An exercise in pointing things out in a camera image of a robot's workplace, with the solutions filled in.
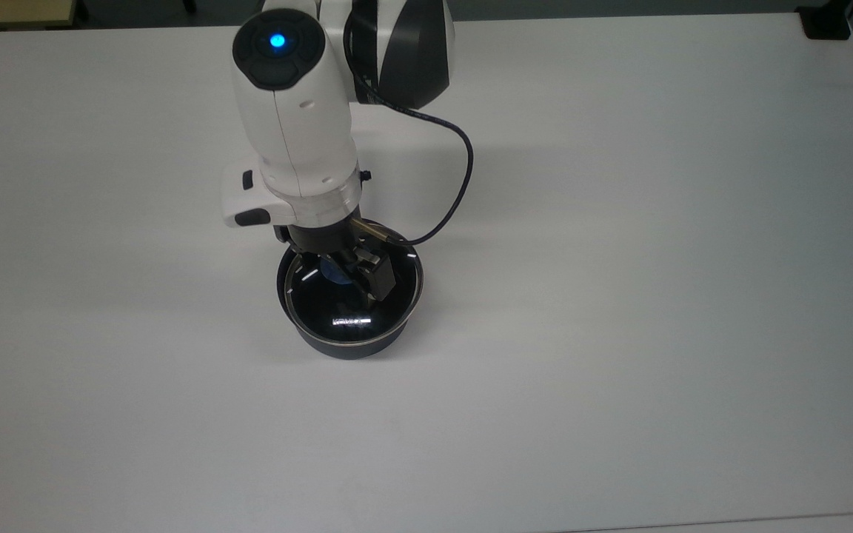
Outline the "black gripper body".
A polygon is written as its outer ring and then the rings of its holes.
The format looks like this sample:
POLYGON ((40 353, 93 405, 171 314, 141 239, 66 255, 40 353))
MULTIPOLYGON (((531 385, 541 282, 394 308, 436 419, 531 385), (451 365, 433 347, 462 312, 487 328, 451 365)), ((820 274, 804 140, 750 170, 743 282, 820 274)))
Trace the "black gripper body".
POLYGON ((356 249, 360 238, 353 221, 360 220, 359 213, 324 227, 278 226, 278 240, 295 254, 331 256, 339 259, 358 259, 356 249))

